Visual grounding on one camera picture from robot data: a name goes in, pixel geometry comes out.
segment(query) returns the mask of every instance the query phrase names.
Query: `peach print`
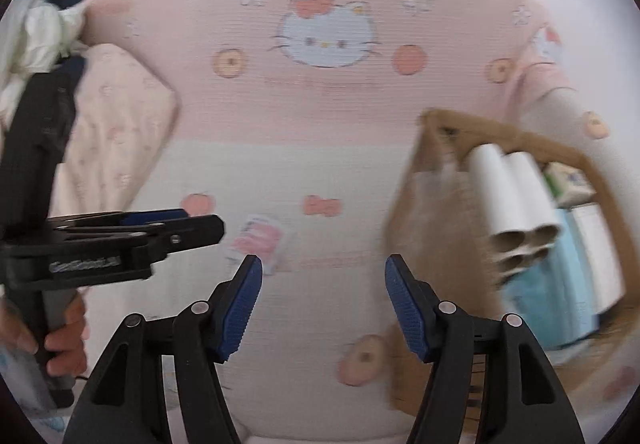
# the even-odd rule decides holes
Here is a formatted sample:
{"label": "peach print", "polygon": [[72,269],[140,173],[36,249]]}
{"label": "peach print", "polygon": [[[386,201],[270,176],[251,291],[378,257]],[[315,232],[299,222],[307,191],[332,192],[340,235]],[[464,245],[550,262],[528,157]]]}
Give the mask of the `peach print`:
{"label": "peach print", "polygon": [[427,55],[417,45],[402,45],[394,53],[391,64],[398,74],[411,76],[420,72],[427,63]]}
{"label": "peach print", "polygon": [[486,77],[492,83],[504,83],[513,72],[515,63],[512,59],[493,60],[486,68]]}
{"label": "peach print", "polygon": [[221,78],[237,78],[246,67],[246,56],[241,49],[223,49],[213,56],[213,71]]}
{"label": "peach print", "polygon": [[584,131],[587,136],[592,139],[604,139],[609,137],[609,127],[595,112],[585,112],[582,114],[584,119]]}
{"label": "peach print", "polygon": [[302,204],[305,215],[324,215],[337,217],[342,212],[342,201],[339,199],[323,199],[317,195],[307,195]]}
{"label": "peach print", "polygon": [[338,380],[347,386],[364,386],[378,378],[387,360],[386,343],[375,334],[364,336],[342,358]]}
{"label": "peach print", "polygon": [[210,215],[216,207],[216,201],[210,195],[204,193],[192,193],[180,201],[180,207],[184,209],[190,217],[201,217]]}

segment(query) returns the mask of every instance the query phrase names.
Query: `hello kitty face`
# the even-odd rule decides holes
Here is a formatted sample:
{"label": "hello kitty face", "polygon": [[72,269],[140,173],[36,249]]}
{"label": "hello kitty face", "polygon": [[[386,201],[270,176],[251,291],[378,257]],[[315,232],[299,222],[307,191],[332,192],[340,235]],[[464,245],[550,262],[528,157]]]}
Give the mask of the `hello kitty face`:
{"label": "hello kitty face", "polygon": [[540,28],[531,42],[540,57],[560,63],[562,58],[562,42],[558,33],[549,26]]}
{"label": "hello kitty face", "polygon": [[347,67],[367,58],[377,44],[366,4],[292,0],[278,30],[282,52],[305,65]]}

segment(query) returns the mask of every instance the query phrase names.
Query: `cardboard tube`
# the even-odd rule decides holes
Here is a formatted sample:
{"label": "cardboard tube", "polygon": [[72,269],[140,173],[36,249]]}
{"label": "cardboard tube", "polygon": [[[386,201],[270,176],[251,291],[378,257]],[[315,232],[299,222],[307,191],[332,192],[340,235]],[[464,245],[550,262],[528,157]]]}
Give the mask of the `cardboard tube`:
{"label": "cardboard tube", "polygon": [[527,270],[527,267],[516,267],[514,269],[502,272],[500,274],[500,282],[501,283],[507,283],[510,278],[512,278],[513,276],[516,276],[516,274],[520,274],[521,272],[524,272]]}
{"label": "cardboard tube", "polygon": [[561,229],[556,206],[538,164],[530,153],[517,151],[506,156],[529,219],[528,242],[532,247],[551,244]]}
{"label": "cardboard tube", "polygon": [[529,267],[531,265],[535,265],[538,262],[542,262],[546,257],[549,256],[549,251],[553,247],[553,244],[547,244],[546,246],[540,247],[531,247],[529,249],[529,255],[526,258],[526,266]]}
{"label": "cardboard tube", "polygon": [[502,150],[483,144],[469,153],[467,161],[492,247],[496,252],[516,249],[524,243],[529,223]]}
{"label": "cardboard tube", "polygon": [[508,258],[504,260],[499,260],[496,262],[498,270],[500,274],[509,274],[511,271],[518,269],[520,267],[524,267],[525,255],[523,254],[512,254]]}

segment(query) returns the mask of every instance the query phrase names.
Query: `human hand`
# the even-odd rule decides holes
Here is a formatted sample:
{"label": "human hand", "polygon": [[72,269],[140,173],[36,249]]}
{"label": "human hand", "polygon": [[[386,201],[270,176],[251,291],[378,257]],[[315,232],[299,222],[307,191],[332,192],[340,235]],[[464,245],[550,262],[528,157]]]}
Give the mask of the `human hand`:
{"label": "human hand", "polygon": [[[78,376],[86,370],[83,340],[88,336],[88,327],[84,319],[85,312],[82,296],[77,294],[65,310],[65,326],[45,338],[44,347],[50,352],[58,352],[47,363],[50,376]],[[4,299],[0,299],[0,344],[20,348],[30,354],[38,350],[31,331]]]}

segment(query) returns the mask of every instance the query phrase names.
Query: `pink fabric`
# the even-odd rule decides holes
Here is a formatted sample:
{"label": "pink fabric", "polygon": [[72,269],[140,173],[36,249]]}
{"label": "pink fabric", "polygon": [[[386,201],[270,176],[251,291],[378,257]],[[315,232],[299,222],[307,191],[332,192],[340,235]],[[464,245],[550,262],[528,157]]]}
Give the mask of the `pink fabric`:
{"label": "pink fabric", "polygon": [[52,216],[125,210],[172,131],[174,93],[123,49],[85,53],[77,117],[58,166]]}
{"label": "pink fabric", "polygon": [[87,42],[120,45],[177,91],[177,138],[407,142],[426,108],[509,119],[567,85],[533,0],[86,4]]}

